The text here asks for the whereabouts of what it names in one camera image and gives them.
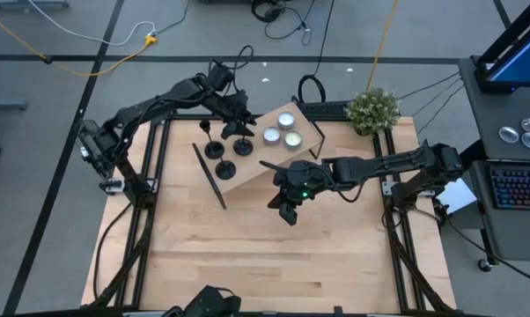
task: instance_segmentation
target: green plant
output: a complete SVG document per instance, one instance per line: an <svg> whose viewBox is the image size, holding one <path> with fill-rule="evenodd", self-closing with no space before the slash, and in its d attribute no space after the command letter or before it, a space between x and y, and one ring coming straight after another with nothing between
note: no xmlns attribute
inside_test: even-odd
<svg viewBox="0 0 530 317"><path fill-rule="evenodd" d="M373 87L368 92L357 93L347 104L345 112L359 135L371 136L396 125L399 105L394 92Z"/></svg>

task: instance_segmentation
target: gray floor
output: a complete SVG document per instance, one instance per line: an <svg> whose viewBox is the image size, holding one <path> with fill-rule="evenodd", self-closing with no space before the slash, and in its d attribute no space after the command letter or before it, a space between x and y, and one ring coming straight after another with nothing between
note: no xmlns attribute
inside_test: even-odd
<svg viewBox="0 0 530 317"><path fill-rule="evenodd" d="M329 1L320 0L314 6L310 16L313 40L305 48L298 34L284 41L266 39L263 23L250 15L246 4L228 1L203 5L191 1L185 22L160 34L159 44L149 48L146 55L236 55L246 44L252 44L257 55L319 54ZM70 29L102 37L115 0L70 2L71 9L53 7L48 13ZM529 2L503 0L511 19ZM184 0L125 0L113 41L121 41L138 21L153 20L161 27L176 20L185 3ZM308 3L295 0L291 5L303 11ZM336 1L325 55L373 56L391 6L391 0ZM36 12L23 9L1 11L0 19L38 49L47 54L97 54L99 43L70 37ZM294 17L283 15L271 26L271 32L281 33L292 23ZM126 55L136 51L143 42L141 35L149 31L147 28L143 26L129 45L109 48L107 53ZM492 0L405 0L398 6L383 56L467 57L481 54L502 31ZM0 54L27 54L27 51L0 30ZM103 69L110 64L103 63ZM92 63L68 65L81 71L92 67ZM238 83L247 90L251 111L264 113L288 101L296 93L298 80L314 67L314 63L250 63L238 72ZM367 63L323 63L318 77L326 86L329 100L345 100L364 89L370 70L371 65ZM164 92L197 71L206 71L206 63L124 63L117 71L99 78L86 117L102 121L118 108ZM455 71L454 65L381 64L375 84L401 95ZM85 82L86 78L73 77L39 62L0 62L0 97L24 97L29 103L25 112L0 112L3 145L0 313L54 175ZM413 114L440 87L404 100L402 113ZM418 128L433 116L447 96L444 93L416 116ZM317 100L317 92L307 85L305 98ZM463 90L421 134L421 138L428 138L431 143L446 143L460 150L477 137ZM98 181L98 176L74 149L18 313L79 305L106 200L97 189ZM477 232L467 233L480 240ZM444 229L443 245L460 309L499 316L530 316L530 282L504 266L488 274L481 273L475 263L482 255L450 228ZM530 262L516 264L530 273Z"/></svg>

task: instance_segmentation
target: tea light candle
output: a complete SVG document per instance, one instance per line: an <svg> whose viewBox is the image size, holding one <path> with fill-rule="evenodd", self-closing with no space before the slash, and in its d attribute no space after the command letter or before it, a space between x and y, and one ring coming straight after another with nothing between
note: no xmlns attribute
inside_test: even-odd
<svg viewBox="0 0 530 317"><path fill-rule="evenodd" d="M268 127L263 131L265 145L275 145L281 140L281 132L275 127Z"/></svg>
<svg viewBox="0 0 530 317"><path fill-rule="evenodd" d="M294 128L294 115L289 112L281 113L277 118L279 128L283 130Z"/></svg>
<svg viewBox="0 0 530 317"><path fill-rule="evenodd" d="M302 136L295 131L289 132L284 136L284 146L289 150L296 150L302 144Z"/></svg>

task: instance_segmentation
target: keyboard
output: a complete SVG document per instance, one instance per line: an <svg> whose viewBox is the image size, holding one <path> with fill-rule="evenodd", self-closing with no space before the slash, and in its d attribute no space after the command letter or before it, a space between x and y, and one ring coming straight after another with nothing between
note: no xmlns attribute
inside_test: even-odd
<svg viewBox="0 0 530 317"><path fill-rule="evenodd" d="M490 165L490 180L499 209L530 209L530 166Z"/></svg>
<svg viewBox="0 0 530 317"><path fill-rule="evenodd" d="M314 102L314 103L299 103L297 106L302 111L306 118L312 120L319 119L345 119L345 109L347 108L347 101L332 101L332 102Z"/></svg>

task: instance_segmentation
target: white paper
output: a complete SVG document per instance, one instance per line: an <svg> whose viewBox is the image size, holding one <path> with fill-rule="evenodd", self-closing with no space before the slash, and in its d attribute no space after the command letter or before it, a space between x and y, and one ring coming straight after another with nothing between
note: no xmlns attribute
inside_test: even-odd
<svg viewBox="0 0 530 317"><path fill-rule="evenodd" d="M438 199L442 204L449 205L447 215L476 201L475 194L473 194L462 179L451 181L445 185L445 191L438 195Z"/></svg>

